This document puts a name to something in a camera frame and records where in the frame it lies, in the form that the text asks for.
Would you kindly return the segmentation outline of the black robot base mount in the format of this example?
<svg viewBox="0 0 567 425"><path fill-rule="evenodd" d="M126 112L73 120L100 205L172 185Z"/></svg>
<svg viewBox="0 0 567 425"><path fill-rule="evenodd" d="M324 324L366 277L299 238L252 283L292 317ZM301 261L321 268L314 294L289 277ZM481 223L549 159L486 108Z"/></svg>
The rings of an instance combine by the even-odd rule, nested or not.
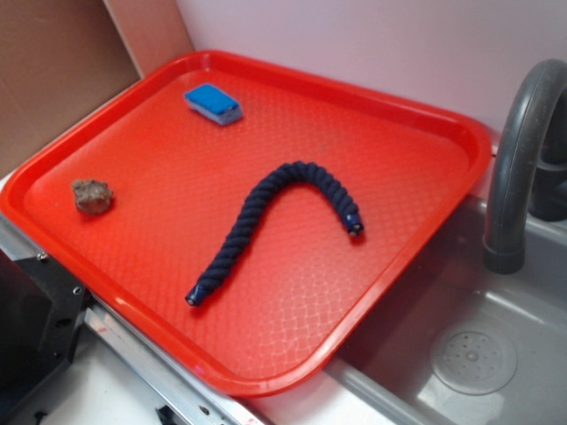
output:
<svg viewBox="0 0 567 425"><path fill-rule="evenodd" d="M90 293L54 259L1 254L1 389L72 362Z"/></svg>

